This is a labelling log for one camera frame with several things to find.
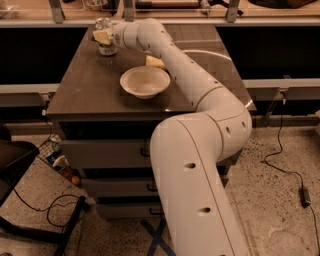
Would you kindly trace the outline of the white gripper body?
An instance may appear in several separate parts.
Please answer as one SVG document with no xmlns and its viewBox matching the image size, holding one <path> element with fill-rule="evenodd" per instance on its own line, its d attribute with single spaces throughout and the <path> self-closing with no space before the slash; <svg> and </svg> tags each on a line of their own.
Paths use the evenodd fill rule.
<svg viewBox="0 0 320 256">
<path fill-rule="evenodd" d="M 113 41 L 119 48 L 126 48 L 124 32 L 128 24 L 126 22 L 116 24 L 112 29 Z"/>
</svg>

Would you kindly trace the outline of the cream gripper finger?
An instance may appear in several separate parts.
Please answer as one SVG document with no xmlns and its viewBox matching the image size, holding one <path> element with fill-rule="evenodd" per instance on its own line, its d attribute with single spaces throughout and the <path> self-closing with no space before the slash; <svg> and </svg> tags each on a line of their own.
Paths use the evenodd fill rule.
<svg viewBox="0 0 320 256">
<path fill-rule="evenodd" d="M 111 44 L 111 36 L 112 36 L 112 33 L 109 29 L 95 30 L 93 32 L 94 39 L 97 42 L 105 44 L 105 45 Z"/>
</svg>

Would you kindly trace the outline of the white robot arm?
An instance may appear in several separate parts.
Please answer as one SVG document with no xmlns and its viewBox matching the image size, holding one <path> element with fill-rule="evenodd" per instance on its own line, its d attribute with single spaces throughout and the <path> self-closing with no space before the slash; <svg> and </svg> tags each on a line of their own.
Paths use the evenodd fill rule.
<svg viewBox="0 0 320 256">
<path fill-rule="evenodd" d="M 217 163 L 248 141 L 245 105 L 173 42 L 155 19 L 121 22 L 93 32 L 162 60 L 195 111 L 162 121 L 154 130 L 151 164 L 176 256 L 250 256 Z"/>
</svg>

